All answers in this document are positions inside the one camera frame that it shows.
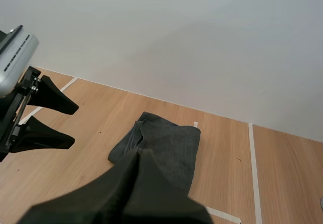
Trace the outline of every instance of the gray fabric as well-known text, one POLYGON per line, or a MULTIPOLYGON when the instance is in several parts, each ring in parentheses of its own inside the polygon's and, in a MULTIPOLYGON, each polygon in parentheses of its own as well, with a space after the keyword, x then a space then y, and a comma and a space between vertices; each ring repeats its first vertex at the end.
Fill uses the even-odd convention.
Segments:
POLYGON ((116 163, 131 149, 151 149, 166 179, 187 195, 194 176, 200 134, 196 127, 178 126, 144 112, 112 149, 108 160, 116 163))

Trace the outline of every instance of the wooden table surface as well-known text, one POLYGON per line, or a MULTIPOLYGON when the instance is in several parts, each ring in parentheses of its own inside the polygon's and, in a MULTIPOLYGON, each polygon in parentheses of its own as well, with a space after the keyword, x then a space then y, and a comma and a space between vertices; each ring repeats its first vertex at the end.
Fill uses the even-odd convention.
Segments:
MULTIPOLYGON (((50 71, 45 74, 59 87, 72 79, 50 71)), ((74 115, 43 108, 35 117, 74 137, 76 142, 69 150, 40 149, 9 154, 0 163, 2 224, 16 223, 31 205, 73 191, 110 169, 113 165, 107 160, 109 152, 143 111, 179 125, 192 126, 198 122, 201 140, 189 196, 205 206, 239 217, 242 223, 255 223, 247 123, 81 79, 64 94, 80 106, 74 115)), ((271 136, 275 131, 265 129, 263 133, 258 127, 254 131, 263 223, 304 223, 295 220, 304 220, 307 215, 312 220, 308 223, 323 223, 323 213, 316 206, 316 199, 323 195, 322 175, 317 176, 323 170, 323 158, 319 158, 323 154, 322 144, 310 141, 311 147, 307 148, 305 140, 293 145, 300 138, 288 138, 288 134, 278 139, 271 136), (280 160, 284 157, 285 162, 295 164, 294 172, 290 173, 290 167, 280 166, 285 163, 280 160), (300 191, 297 198, 292 194, 293 189, 300 191)), ((215 216, 213 219, 216 223, 231 223, 215 216)))

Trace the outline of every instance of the white tape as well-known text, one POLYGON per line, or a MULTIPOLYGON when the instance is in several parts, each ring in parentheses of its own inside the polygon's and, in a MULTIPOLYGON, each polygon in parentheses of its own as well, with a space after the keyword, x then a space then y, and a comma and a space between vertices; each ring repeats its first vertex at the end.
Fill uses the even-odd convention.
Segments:
MULTIPOLYGON (((64 90, 67 89, 67 87, 69 87, 71 84, 73 84, 75 81, 77 80, 76 77, 74 77, 70 82, 68 82, 63 88, 61 88, 61 92, 63 92, 64 90)), ((24 117, 22 120, 19 121, 19 125, 24 124, 26 121, 28 121, 28 119, 33 116, 34 114, 36 114, 37 112, 39 112, 42 109, 41 106, 37 107, 36 109, 34 109, 31 113, 29 113, 26 117, 24 117)))
POLYGON ((255 214, 256 214, 256 224, 262 224, 258 172, 257 172, 257 162, 256 162, 256 151, 254 148, 252 123, 249 123, 249 143, 250 143, 250 154, 251 154, 253 198, 254 198, 254 210, 255 210, 255 214))
POLYGON ((206 208, 207 212, 211 215, 215 215, 215 216, 218 216, 218 217, 223 218, 225 220, 232 221, 236 224, 241 224, 241 219, 238 217, 227 214, 227 213, 220 211, 220 210, 215 210, 215 209, 207 207, 207 206, 205 208, 206 208))

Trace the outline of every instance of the wooden floor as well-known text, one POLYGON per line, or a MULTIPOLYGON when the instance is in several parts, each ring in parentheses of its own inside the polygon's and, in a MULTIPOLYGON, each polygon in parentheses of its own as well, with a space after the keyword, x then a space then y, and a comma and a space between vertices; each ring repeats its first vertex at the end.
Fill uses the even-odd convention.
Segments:
MULTIPOLYGON (((72 79, 45 74, 59 88, 72 79)), ((16 223, 31 205, 75 190, 111 168, 109 152, 143 111, 179 125, 198 122, 201 140, 189 196, 239 217, 243 224, 255 224, 247 123, 81 79, 64 94, 80 106, 74 115, 43 108, 35 117, 76 142, 69 150, 9 154, 0 163, 2 224, 16 223)), ((323 145, 259 127, 254 134, 263 223, 323 223, 317 203, 323 196, 323 177, 318 174, 323 170, 323 145)), ((213 220, 232 223, 215 216, 213 220)))
POLYGON ((323 223, 323 143, 255 126, 263 223, 323 223))

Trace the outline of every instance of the white wall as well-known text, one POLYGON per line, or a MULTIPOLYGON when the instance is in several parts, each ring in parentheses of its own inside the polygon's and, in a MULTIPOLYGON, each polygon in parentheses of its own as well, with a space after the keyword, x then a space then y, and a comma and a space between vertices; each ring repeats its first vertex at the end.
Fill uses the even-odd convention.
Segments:
POLYGON ((32 63, 323 141, 323 0, 0 0, 32 63))

